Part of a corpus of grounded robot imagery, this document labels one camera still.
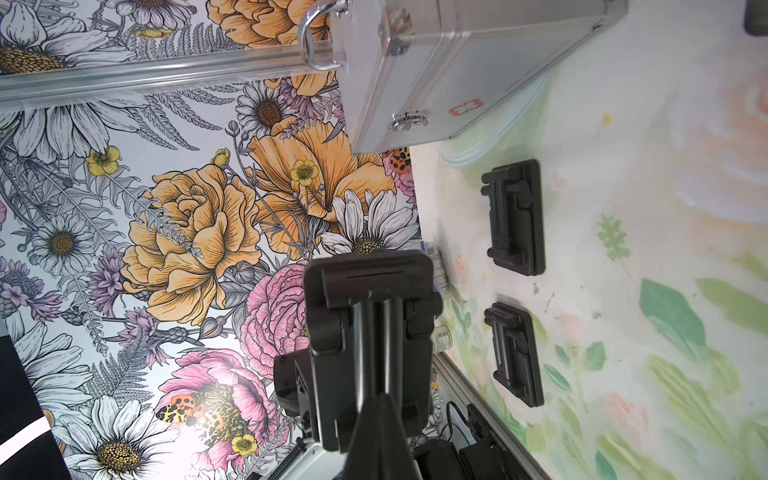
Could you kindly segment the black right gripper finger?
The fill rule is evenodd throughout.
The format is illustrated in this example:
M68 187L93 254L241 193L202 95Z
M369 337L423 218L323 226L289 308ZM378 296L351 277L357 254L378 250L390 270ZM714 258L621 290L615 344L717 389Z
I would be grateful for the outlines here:
M355 423L341 479L420 479L409 438L423 427L417 401L388 393L355 397Z

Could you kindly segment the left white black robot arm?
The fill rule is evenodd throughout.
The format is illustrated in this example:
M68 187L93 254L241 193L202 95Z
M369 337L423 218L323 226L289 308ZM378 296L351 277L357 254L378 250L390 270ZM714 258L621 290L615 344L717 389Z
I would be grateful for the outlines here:
M301 435L268 474L252 469L246 479L340 479L345 457L329 452L315 433L317 420L309 348L274 358L273 380L278 404L295 420Z

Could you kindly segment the black folded phone stand front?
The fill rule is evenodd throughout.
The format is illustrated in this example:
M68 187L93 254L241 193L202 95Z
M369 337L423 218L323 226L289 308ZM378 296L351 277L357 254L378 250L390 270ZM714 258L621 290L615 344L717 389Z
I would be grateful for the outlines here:
M545 403L532 316L502 302L484 312L492 330L493 378L530 408Z

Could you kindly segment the black folded phone stand large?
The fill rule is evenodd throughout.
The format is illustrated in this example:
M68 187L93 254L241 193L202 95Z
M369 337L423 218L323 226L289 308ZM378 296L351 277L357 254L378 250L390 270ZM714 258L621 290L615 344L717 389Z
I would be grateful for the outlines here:
M746 1L743 27L751 36L768 36L768 0Z

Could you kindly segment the silver aluminium first aid case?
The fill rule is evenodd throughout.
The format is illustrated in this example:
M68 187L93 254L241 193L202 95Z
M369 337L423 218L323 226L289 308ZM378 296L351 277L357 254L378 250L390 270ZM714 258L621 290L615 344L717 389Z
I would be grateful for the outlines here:
M335 73L356 155L451 138L628 11L624 1L316 1L303 60Z

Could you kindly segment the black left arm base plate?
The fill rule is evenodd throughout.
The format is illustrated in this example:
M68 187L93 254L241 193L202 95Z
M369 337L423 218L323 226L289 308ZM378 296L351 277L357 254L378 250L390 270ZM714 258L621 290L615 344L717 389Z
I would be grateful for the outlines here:
M465 416L449 401L445 425L413 452L422 479L529 479L525 469L499 439L478 408Z

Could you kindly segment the aluminium front rail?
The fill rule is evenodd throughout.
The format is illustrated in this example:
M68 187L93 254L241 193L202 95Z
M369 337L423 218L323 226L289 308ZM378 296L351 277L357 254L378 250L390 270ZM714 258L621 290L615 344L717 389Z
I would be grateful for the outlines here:
M498 440L520 464L528 476L536 480L550 480L550 476L537 460L527 451L525 446L507 428L502 419L490 408L470 381L445 353L433 356L434 366L445 382L445 388L459 401L461 405L474 405L479 414L487 421Z

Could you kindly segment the aluminium left corner post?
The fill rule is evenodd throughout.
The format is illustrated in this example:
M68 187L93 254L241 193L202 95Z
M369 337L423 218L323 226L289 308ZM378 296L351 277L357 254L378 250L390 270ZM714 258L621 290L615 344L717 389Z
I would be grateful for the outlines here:
M5 75L1 107L24 110L315 71L298 46L289 45Z

